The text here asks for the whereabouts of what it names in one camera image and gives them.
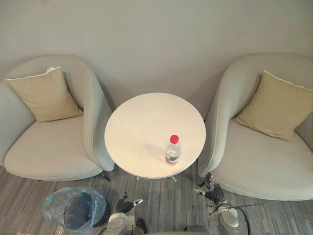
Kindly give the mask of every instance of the white round table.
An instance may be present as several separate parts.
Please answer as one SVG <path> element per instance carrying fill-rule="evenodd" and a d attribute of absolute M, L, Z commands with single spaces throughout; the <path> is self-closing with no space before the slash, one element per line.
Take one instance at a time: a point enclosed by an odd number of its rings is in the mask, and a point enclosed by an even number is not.
<path fill-rule="evenodd" d="M 165 147 L 178 135 L 181 154 L 176 164 L 165 161 Z M 201 153 L 205 126 L 200 113 L 186 100 L 166 93 L 142 94 L 121 104 L 104 133 L 114 162 L 126 172 L 160 179 L 187 169 Z"/>

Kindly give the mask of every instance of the beige pillow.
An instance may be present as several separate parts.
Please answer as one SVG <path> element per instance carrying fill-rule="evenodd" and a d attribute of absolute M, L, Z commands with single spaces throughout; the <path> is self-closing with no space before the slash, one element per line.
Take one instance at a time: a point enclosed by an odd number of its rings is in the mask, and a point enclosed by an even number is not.
<path fill-rule="evenodd" d="M 266 135 L 292 141 L 294 129 L 312 109 L 313 90 L 264 71 L 251 102 L 233 121 Z"/>
<path fill-rule="evenodd" d="M 44 74 L 6 81 L 26 103 L 37 121 L 53 121 L 83 114 L 67 89 L 60 67 Z"/>

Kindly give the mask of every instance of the light gray armchair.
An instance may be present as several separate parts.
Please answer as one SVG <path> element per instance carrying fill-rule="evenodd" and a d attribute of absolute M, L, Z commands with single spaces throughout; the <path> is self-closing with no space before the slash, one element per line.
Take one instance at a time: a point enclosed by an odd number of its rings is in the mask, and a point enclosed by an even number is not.
<path fill-rule="evenodd" d="M 5 79 L 60 66 L 84 115 L 51 122 L 35 117 Z M 48 55 L 16 66 L 0 83 L 0 165 L 15 175 L 46 181 L 88 178 L 112 171 L 104 145 L 112 111 L 90 66 L 73 55 Z"/>
<path fill-rule="evenodd" d="M 313 88 L 311 59 L 289 53 L 245 57 L 225 72 L 206 118 L 206 144 L 198 174 L 212 171 L 221 186 L 271 200 L 313 199 L 312 113 L 296 128 L 296 140 L 276 139 L 231 121 L 252 99 L 266 70 Z"/>

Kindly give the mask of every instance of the gray striped carpet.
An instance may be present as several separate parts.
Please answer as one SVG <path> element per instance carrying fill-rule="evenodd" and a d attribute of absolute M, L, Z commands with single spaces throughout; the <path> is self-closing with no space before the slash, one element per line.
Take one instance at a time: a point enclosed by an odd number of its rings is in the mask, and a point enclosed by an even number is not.
<path fill-rule="evenodd" d="M 129 200 L 144 198 L 144 202 L 130 212 L 143 218 L 150 232 L 183 231 L 192 224 L 204 224 L 206 207 L 212 203 L 196 195 L 196 164 L 177 176 L 162 180 L 137 181 L 134 176 L 118 169 L 109 173 L 112 181 L 102 176 L 71 182 L 44 182 L 25 179 L 7 173 L 0 167 L 0 235 L 69 235 L 61 227 L 43 219 L 42 204 L 51 193 L 62 187 L 93 186 L 103 192 L 112 207 L 119 196 L 128 192 Z M 233 205 L 262 203 L 245 208 L 252 235 L 311 235 L 312 201 L 281 202 L 259 200 L 225 192 Z M 229 234 L 246 234 L 246 224 L 239 214 L 240 226 Z M 95 228 L 94 235 L 105 226 Z"/>

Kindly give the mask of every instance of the blue plastic bag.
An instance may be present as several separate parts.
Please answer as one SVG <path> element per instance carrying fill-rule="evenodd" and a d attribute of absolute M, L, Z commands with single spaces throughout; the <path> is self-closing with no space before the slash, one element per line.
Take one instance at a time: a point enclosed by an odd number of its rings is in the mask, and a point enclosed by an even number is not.
<path fill-rule="evenodd" d="M 104 196 L 91 186 L 62 188 L 44 202 L 44 218 L 71 232 L 91 231 L 103 220 L 107 204 Z"/>

